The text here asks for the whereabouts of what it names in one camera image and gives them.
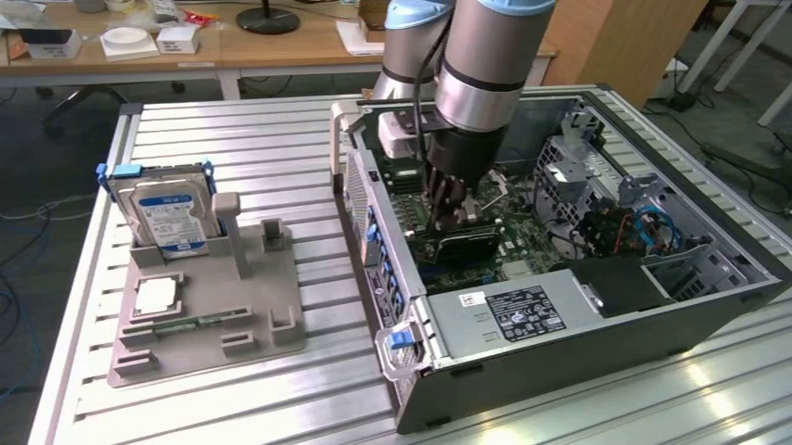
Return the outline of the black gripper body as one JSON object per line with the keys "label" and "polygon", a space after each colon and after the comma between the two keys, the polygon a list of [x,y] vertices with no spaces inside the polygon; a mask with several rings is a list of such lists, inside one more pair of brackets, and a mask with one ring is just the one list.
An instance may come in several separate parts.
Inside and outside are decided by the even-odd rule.
{"label": "black gripper body", "polygon": [[506,127],[477,133],[456,127],[434,132],[425,164],[425,192],[430,204],[430,226],[438,231],[457,227],[456,211],[478,193],[502,145]]}

